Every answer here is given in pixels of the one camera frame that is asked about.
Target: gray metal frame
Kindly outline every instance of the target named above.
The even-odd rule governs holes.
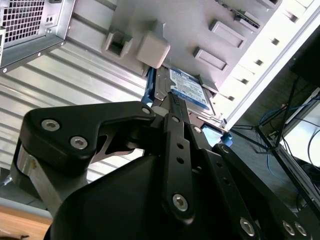
[[[1,45],[3,53],[0,73],[7,73],[44,53],[63,46],[70,29],[69,24],[75,2],[76,0],[63,0],[61,3],[52,4],[45,1],[37,34]]]

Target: wooden surface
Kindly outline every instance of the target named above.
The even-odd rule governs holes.
[[[29,240],[43,240],[51,222],[51,219],[0,205],[2,236],[4,233],[19,238],[29,235]]]

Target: gray plastic tab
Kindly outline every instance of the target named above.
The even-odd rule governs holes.
[[[211,68],[220,70],[222,73],[227,69],[228,64],[205,50],[198,48],[194,52],[196,60],[208,65]]]
[[[206,77],[203,77],[201,75],[199,76],[198,79],[199,79],[201,87],[208,89],[209,91],[211,91],[215,94],[219,93],[219,90],[216,87],[216,84],[214,83],[214,81],[212,81],[211,79],[208,79]]]
[[[132,37],[123,34],[117,30],[109,32],[102,44],[101,52],[110,54],[118,59],[122,59],[126,55],[132,45]]]
[[[220,21],[214,21],[210,27],[211,32],[219,36],[220,38],[226,40],[231,45],[235,46],[238,49],[241,49],[247,39],[228,27],[227,25],[223,24]]]

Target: power supply vent grille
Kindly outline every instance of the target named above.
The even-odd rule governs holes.
[[[10,0],[4,8],[3,27],[6,28],[5,43],[36,35],[46,0]]]

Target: mounting hole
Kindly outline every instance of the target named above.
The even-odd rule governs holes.
[[[194,126],[194,127],[193,127],[193,129],[194,129],[198,134],[200,134],[200,133],[201,133],[201,129],[200,129],[200,128],[198,128],[197,126]]]
[[[173,119],[173,121],[175,121],[176,123],[179,123],[179,122],[180,122],[179,118],[177,118],[176,116],[173,116],[172,119]]]
[[[151,111],[148,108],[143,107],[142,108],[142,112],[144,112],[145,114],[150,114]]]
[[[229,182],[229,180],[227,178],[224,177],[223,181],[224,181],[225,184],[230,185],[230,182]]]
[[[184,146],[181,143],[177,143],[176,145],[178,146],[178,148],[184,149]]]
[[[178,161],[178,163],[180,164],[184,164],[185,161],[181,158],[181,157],[177,157],[176,160]]]

